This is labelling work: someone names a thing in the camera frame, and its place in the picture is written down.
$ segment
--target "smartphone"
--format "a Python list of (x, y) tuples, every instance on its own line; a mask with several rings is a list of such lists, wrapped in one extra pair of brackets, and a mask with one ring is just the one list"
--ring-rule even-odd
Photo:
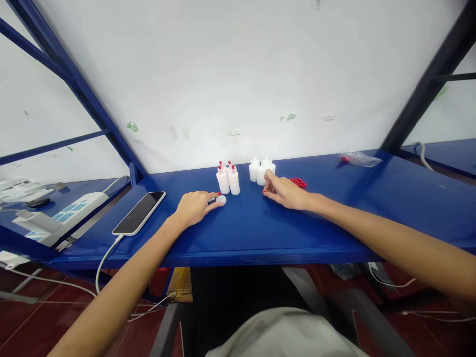
[(113, 229), (113, 235), (133, 236), (136, 234), (164, 197), (165, 192), (149, 192), (146, 194)]

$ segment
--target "floor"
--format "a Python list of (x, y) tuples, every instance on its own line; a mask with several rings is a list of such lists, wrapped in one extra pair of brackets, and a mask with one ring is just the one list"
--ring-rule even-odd
[[(394, 283), (402, 284), (409, 280), (409, 276), (398, 268), (389, 263), (384, 264)], [(363, 289), (375, 303), (381, 302), (362, 274), (343, 281), (327, 265), (308, 264), (301, 267), (307, 269), (321, 294), (358, 287)], [(169, 273), (169, 270), (158, 269), (150, 283), (152, 293), (159, 295), (162, 292)], [(60, 272), (43, 270), (39, 276), (76, 283), (94, 290), (92, 283), (68, 277)], [(11, 292), (22, 280), (20, 276), (0, 270), (0, 290)], [(387, 289), (387, 293), (390, 297), (396, 298), (417, 291), (423, 286), (419, 282), (414, 282), (406, 288), (399, 288), (398, 291)], [(18, 293), (40, 297), (40, 300), (33, 305), (5, 300), (0, 302), (0, 357), (45, 356), (92, 300), (91, 295), (77, 288), (37, 280), (28, 283)], [(136, 312), (142, 312), (148, 308), (138, 306)], [(420, 310), (456, 311), (458, 309), (457, 311), (466, 314), (470, 313), (468, 309), (471, 308), (473, 306), (446, 300), (425, 306)], [(163, 314), (164, 310), (161, 310), (127, 324), (106, 356), (148, 356)], [(438, 317), (461, 318), (459, 315), (446, 314)], [(473, 342), (476, 336), (476, 323), (439, 322), (414, 315), (403, 316), (399, 313), (388, 315), (388, 320), (417, 356), (476, 356), (476, 346)], [(356, 327), (361, 348), (372, 357), (383, 356), (358, 316), (356, 316)], [(174, 356), (181, 355), (180, 337), (177, 335)]]

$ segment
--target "blue table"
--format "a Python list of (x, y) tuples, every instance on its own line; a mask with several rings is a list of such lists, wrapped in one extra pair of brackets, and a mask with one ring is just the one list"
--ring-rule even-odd
[[(404, 157), (420, 157), (421, 146), (402, 146)], [(476, 139), (426, 144), (426, 160), (453, 172), (476, 179)]]
[[(301, 177), (310, 192), (403, 223), (476, 253), (476, 188), (384, 151), (365, 168), (341, 163), (338, 155), (276, 160), (279, 176)], [(381, 260), (343, 229), (312, 214), (288, 210), (262, 196), (249, 180), (248, 165), (237, 165), (241, 194), (227, 195), (175, 242), (162, 266), (343, 263)], [(64, 270), (96, 269), (116, 236), (112, 229), (147, 193), (163, 190), (164, 201), (141, 231), (125, 237), (104, 268), (119, 268), (171, 215), (183, 194), (216, 191), (216, 168), (146, 176), (84, 236), (51, 264)]]
[[(66, 183), (65, 185), (67, 188), (60, 191), (55, 190), (46, 196), (43, 196), (44, 198), (49, 198), (51, 200), (51, 202), (46, 206), (39, 208), (25, 208), (25, 202), (19, 202), (6, 207), (6, 209), (27, 209), (31, 212), (43, 212), (44, 214), (52, 217), (82, 196), (91, 192), (102, 192), (115, 180), (115, 178), (106, 178), (100, 180)], [(107, 194), (109, 196), (114, 196), (118, 191), (122, 191), (128, 180), (128, 178), (121, 178), (113, 187), (111, 187), (111, 189), (108, 190)], [(15, 218), (15, 212), (4, 212), (0, 214), (0, 225), (7, 227), (21, 235), (27, 234), (29, 230), (12, 222), (12, 220)]]

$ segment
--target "white plastic bottle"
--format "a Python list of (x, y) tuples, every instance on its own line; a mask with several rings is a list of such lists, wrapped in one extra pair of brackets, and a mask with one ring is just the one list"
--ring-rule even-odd
[(230, 191), (232, 192), (232, 195), (236, 196), (241, 192), (239, 189), (238, 171), (234, 165), (232, 165), (232, 169), (228, 173), (228, 183), (230, 184)]
[(259, 169), (259, 160), (256, 158), (256, 155), (251, 160), (249, 164), (249, 179), (251, 182), (258, 181), (258, 169)]
[(276, 173), (276, 164), (273, 164), (272, 160), (269, 160), (268, 168), (271, 170), (272, 173)]
[(228, 186), (228, 175), (226, 169), (222, 169), (222, 166), (218, 166), (217, 172), (218, 187), (222, 194), (227, 194), (230, 192), (230, 187)]
[(266, 184), (266, 180), (264, 179), (264, 173), (266, 172), (268, 168), (269, 168), (269, 160), (268, 158), (265, 158), (263, 161), (261, 161), (261, 165), (258, 168), (258, 173), (257, 173), (258, 185), (264, 186)]
[(220, 167), (220, 166), (222, 167), (223, 172), (227, 174), (227, 179), (228, 179), (228, 168), (227, 168), (226, 165), (223, 165), (223, 164), (222, 164), (222, 161), (221, 161), (221, 160), (220, 160), (220, 164), (218, 165), (218, 167)]
[(218, 192), (218, 197), (215, 199), (215, 201), (225, 204), (227, 202), (227, 198), (225, 196), (222, 196), (222, 194)]
[(230, 174), (231, 170), (232, 170), (232, 162), (230, 160), (228, 160), (227, 173)]

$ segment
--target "white wall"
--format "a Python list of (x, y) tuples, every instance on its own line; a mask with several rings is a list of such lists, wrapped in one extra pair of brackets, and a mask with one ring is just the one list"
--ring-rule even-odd
[[(5, 1), (0, 17), (34, 43)], [(64, 81), (0, 34), (0, 156), (99, 131)], [(118, 177), (127, 165), (104, 138), (0, 166), (1, 178), (41, 183)]]
[(36, 1), (149, 172), (378, 148), (464, 3)]
[[(469, 50), (454, 74), (476, 72), (476, 45)], [(404, 145), (476, 138), (476, 81), (445, 84), (412, 130)]]

